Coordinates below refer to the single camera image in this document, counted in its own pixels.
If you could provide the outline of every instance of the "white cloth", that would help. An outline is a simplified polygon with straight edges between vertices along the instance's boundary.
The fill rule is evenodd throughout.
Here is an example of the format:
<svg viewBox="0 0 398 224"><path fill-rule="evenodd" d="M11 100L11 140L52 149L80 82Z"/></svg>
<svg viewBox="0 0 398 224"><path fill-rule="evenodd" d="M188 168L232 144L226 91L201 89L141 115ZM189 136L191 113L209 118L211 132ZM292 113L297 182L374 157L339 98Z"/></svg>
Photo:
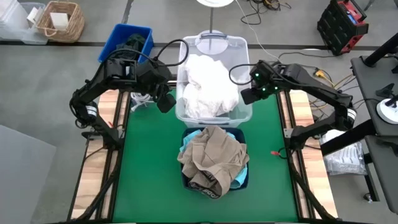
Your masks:
<svg viewBox="0 0 398 224"><path fill-rule="evenodd" d="M190 55L185 70L189 82L183 93L187 116L214 118L238 104L238 86L229 80L229 71L222 62L206 55Z"/></svg>

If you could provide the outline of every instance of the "gray floor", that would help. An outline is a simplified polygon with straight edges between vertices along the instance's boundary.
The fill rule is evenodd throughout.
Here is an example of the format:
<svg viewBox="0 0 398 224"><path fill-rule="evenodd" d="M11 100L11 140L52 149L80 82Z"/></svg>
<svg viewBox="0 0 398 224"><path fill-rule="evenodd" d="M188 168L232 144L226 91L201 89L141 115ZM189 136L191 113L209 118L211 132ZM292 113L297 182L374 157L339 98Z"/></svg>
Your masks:
<svg viewBox="0 0 398 224"><path fill-rule="evenodd" d="M280 47L323 45L315 30L315 24L329 0L286 1L292 5L292 10L267 12L262 15L263 24L253 27L260 42L280 44ZM106 41L113 26L121 22L127 4L127 0L77 2L80 3L86 18L86 27L80 42ZM247 2L239 2L245 12L251 12ZM358 2L364 6L367 0ZM371 23L369 34L359 45L380 45L398 30L398 10L392 0L376 0L367 14L366 20ZM256 39L252 31L239 21L240 17L241 12L235 2L226 8L216 9L214 28L230 35L244 37L249 44L255 44ZM207 30L210 25L210 10L195 0L134 0L128 23L150 26L154 30L154 41L164 43ZM293 50L269 50L269 53L279 55L291 51ZM66 218L70 206L85 148L85 140L80 136L81 130L74 125L74 117L69 112L67 103L72 92L82 86L83 80L94 75L101 47L0 45L0 52L0 124L57 147L32 221L62 221ZM306 53L329 55L326 51ZM369 52L353 51L336 58L285 55L282 60L285 63L297 62L317 66L330 73L333 81L337 81L351 73L351 58L367 54ZM262 50L250 50L249 56L251 62L259 59L272 60L272 57ZM164 62L174 62L177 57L178 49L168 49L160 59ZM355 85L353 82L346 88ZM362 98L357 88L348 90L347 93L354 96L354 101ZM331 113L331 108L325 108L325 112ZM364 105L358 112L357 123L369 116ZM330 177L330 183L340 218L357 222L398 223L398 215L388 210L383 196L381 202L372 204L362 199L362 195L367 192L363 177Z"/></svg>

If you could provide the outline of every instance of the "green mat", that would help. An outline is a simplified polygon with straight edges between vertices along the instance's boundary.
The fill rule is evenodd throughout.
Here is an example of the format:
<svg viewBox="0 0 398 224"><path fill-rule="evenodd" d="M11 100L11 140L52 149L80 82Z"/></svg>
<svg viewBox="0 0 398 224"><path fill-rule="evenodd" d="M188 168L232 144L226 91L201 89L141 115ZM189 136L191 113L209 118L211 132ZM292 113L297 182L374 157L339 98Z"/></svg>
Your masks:
<svg viewBox="0 0 398 224"><path fill-rule="evenodd" d="M183 122L155 104L131 113L126 132L114 222L294 222L295 202L283 147L276 97L253 104L239 126L248 145L249 184L218 200L182 185L177 162Z"/></svg>

